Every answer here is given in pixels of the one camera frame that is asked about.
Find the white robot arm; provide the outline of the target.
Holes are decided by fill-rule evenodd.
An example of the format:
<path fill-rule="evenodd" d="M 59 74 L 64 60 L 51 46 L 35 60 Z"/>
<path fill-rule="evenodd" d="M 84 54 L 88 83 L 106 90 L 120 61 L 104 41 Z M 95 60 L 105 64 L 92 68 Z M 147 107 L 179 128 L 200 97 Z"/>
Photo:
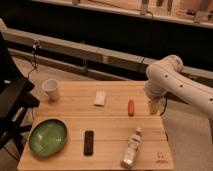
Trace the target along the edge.
<path fill-rule="evenodd" d="M 171 92 L 194 106 L 213 120 L 213 88 L 181 75 L 183 62 L 179 56 L 169 55 L 146 68 L 148 81 L 144 90 L 152 101 L 158 101 Z"/>

